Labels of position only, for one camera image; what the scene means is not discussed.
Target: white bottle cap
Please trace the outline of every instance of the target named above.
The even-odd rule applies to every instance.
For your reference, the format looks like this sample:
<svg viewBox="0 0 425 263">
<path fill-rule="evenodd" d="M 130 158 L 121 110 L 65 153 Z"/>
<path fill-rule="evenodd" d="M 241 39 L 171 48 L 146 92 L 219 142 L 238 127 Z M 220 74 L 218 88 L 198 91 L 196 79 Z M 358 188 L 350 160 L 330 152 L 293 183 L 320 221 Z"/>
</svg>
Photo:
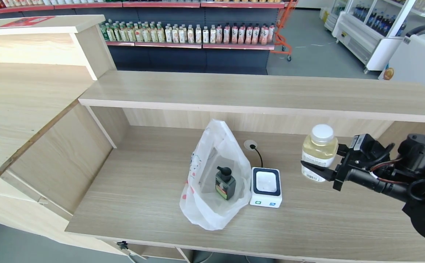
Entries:
<svg viewBox="0 0 425 263">
<path fill-rule="evenodd" d="M 327 124 L 318 124 L 311 130 L 310 137 L 314 142 L 330 142 L 334 138 L 334 130 Z"/>
</svg>

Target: yellow liquid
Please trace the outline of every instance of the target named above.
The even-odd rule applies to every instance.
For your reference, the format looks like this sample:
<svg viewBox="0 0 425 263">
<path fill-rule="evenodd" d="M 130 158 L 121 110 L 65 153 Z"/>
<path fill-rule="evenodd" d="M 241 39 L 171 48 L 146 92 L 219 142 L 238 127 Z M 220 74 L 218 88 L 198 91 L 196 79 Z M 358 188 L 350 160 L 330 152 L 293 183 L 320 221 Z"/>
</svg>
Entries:
<svg viewBox="0 0 425 263">
<path fill-rule="evenodd" d="M 303 141 L 303 151 L 313 157 L 327 160 L 336 156 L 338 145 L 336 137 L 327 144 L 318 144 L 308 135 Z"/>
</svg>

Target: white plastic bag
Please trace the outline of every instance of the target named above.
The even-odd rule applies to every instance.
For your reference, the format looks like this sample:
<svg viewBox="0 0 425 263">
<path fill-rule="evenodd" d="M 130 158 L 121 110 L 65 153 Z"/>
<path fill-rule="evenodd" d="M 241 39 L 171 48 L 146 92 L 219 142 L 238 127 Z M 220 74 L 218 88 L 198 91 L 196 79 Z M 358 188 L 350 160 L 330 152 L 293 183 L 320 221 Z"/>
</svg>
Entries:
<svg viewBox="0 0 425 263">
<path fill-rule="evenodd" d="M 229 167 L 237 181 L 225 200 L 216 191 L 217 166 Z M 188 220 L 206 230 L 223 229 L 251 198 L 251 166 L 224 121 L 211 120 L 191 155 L 188 182 L 180 208 Z"/>
</svg>

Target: orange shopping cart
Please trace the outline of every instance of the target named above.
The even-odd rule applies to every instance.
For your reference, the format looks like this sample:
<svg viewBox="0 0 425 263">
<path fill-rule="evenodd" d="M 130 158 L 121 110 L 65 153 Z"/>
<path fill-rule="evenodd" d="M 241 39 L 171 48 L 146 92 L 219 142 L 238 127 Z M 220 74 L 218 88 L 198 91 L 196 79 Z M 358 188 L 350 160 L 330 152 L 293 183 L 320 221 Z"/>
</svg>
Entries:
<svg viewBox="0 0 425 263">
<path fill-rule="evenodd" d="M 285 7 L 282 10 L 279 10 L 278 20 L 276 22 L 276 40 L 274 41 L 275 46 L 282 46 L 281 51 L 271 50 L 272 53 L 287 54 L 287 61 L 292 60 L 292 47 L 287 44 L 287 41 L 283 35 L 281 35 L 281 30 L 284 29 L 285 23 L 289 19 L 292 11 L 295 9 L 299 0 L 290 0 L 285 2 Z"/>
</svg>

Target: floor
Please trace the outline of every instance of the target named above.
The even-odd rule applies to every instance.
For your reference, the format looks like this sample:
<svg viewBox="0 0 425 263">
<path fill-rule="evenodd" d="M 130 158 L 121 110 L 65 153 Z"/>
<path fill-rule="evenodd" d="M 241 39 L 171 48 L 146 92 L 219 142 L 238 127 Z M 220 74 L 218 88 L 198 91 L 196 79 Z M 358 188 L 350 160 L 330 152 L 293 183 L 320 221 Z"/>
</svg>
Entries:
<svg viewBox="0 0 425 263">
<path fill-rule="evenodd" d="M 293 47 L 292 61 L 287 56 L 269 56 L 269 75 L 315 76 L 376 79 L 379 72 L 363 73 L 363 64 L 342 44 L 336 44 L 331 33 L 319 19 L 319 11 L 296 10 L 283 31 Z M 209 252 L 195 254 L 195 263 Z M 272 263 L 274 260 L 249 257 L 250 263 Z M 63 245 L 48 238 L 0 225 L 0 263 L 131 263 L 119 256 L 84 248 Z M 247 263 L 244 256 L 214 253 L 206 263 Z M 150 258 L 147 263 L 178 263 L 175 260 Z"/>
</svg>

